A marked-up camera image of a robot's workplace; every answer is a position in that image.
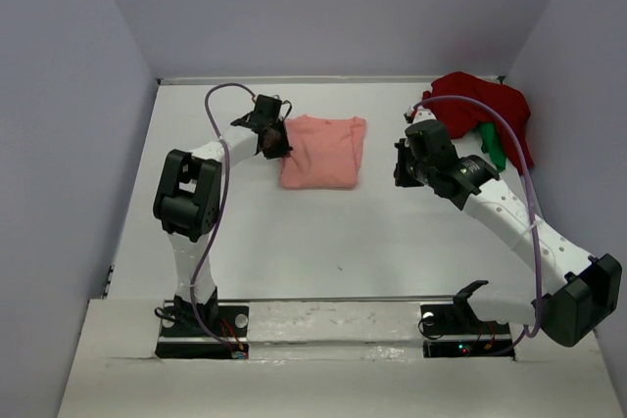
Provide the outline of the pink t shirt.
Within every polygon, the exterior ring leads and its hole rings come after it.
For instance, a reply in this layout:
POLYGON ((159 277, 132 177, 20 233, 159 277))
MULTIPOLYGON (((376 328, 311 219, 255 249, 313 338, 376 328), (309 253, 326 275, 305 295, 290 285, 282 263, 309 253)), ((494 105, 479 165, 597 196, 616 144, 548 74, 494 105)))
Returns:
POLYGON ((359 183, 366 120, 298 116, 286 121, 292 150, 281 162, 279 184, 287 190, 349 190, 359 183))

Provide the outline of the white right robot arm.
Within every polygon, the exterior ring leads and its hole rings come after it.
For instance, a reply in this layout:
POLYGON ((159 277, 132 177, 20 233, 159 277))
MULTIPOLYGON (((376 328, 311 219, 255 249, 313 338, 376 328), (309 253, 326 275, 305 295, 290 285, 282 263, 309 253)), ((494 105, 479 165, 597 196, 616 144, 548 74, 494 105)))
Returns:
POLYGON ((453 324, 472 332, 484 322, 539 328, 572 348, 616 309, 622 266, 572 244, 516 197, 494 167, 476 155, 461 157, 443 123, 411 124, 395 145, 395 184, 428 187, 480 222, 535 276, 534 286, 476 280, 453 297, 453 324))

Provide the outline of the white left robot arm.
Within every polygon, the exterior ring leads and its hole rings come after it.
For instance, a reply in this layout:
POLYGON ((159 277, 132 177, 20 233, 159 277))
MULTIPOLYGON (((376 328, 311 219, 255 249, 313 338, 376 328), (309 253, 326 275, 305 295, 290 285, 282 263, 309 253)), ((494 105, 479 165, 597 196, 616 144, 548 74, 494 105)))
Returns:
POLYGON ((211 332, 218 319, 209 253, 225 213, 232 168, 258 155, 278 160, 292 150, 285 123, 292 110, 289 101, 252 94, 253 109, 219 130, 210 109, 215 92, 213 88, 206 95, 205 111, 216 139, 194 150, 168 152, 153 203, 153 215, 168 235, 177 276, 168 316, 197 335, 211 332))

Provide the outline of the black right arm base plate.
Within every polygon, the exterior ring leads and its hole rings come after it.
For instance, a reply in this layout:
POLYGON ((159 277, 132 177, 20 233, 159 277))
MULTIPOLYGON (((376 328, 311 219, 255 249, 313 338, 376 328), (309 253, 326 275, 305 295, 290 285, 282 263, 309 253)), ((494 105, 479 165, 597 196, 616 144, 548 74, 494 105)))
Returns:
POLYGON ((508 324, 470 319, 452 303, 422 304, 417 327, 423 356, 428 359, 514 357, 510 349, 514 337, 508 324))

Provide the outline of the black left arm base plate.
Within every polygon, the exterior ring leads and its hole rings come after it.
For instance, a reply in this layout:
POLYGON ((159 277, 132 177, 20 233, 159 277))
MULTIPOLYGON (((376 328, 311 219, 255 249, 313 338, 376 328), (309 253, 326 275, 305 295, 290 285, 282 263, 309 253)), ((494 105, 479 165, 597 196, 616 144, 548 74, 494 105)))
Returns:
POLYGON ((160 359, 239 360, 249 357, 250 307, 244 303, 222 303, 210 336, 194 314, 175 312, 172 302, 154 309, 160 320, 155 355, 160 359))

